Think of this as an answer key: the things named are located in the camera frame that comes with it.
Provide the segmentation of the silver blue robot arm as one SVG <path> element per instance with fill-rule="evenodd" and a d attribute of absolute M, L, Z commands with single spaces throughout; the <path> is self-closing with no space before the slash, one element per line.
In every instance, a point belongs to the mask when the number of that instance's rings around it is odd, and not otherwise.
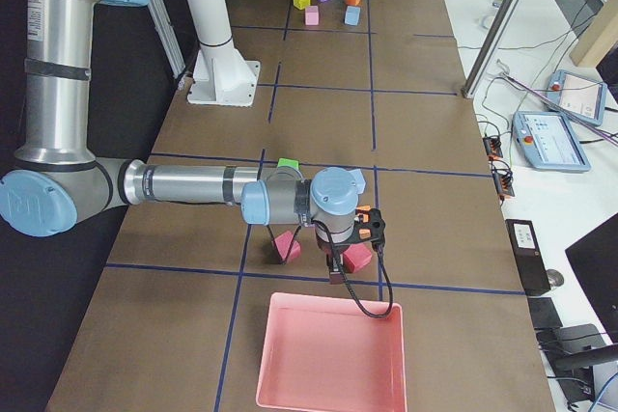
<path fill-rule="evenodd" d="M 361 241 L 357 170 L 307 179 L 294 165 L 150 165 L 98 158 L 87 147 L 94 8 L 149 0 L 28 0 L 26 135 L 1 180 L 1 215 L 15 230 L 51 236 L 116 206 L 239 206 L 250 225 L 311 227 L 332 283 L 346 281 L 343 253 Z"/>

